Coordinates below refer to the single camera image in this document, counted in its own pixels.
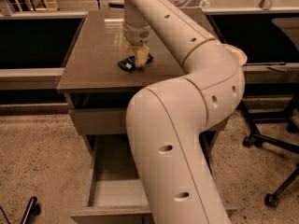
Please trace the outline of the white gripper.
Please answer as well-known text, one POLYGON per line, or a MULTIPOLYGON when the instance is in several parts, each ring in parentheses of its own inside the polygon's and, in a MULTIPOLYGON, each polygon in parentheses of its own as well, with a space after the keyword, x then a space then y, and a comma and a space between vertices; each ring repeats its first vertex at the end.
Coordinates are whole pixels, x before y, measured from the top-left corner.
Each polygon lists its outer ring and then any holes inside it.
POLYGON ((133 23, 124 21, 122 25, 123 35, 125 37, 124 47, 132 50, 135 58, 135 67, 140 68, 148 61, 150 49, 147 45, 142 44, 145 44, 150 40, 151 28, 146 21, 133 23))

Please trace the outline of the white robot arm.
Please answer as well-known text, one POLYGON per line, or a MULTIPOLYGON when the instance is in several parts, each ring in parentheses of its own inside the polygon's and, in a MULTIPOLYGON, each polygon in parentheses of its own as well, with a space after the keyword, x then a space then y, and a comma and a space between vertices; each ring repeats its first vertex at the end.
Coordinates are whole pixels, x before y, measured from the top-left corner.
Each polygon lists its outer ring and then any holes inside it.
POLYGON ((235 54, 167 0, 127 0, 162 40, 184 74, 140 90, 126 128, 155 224, 231 224, 200 133, 239 105, 245 78, 235 54))

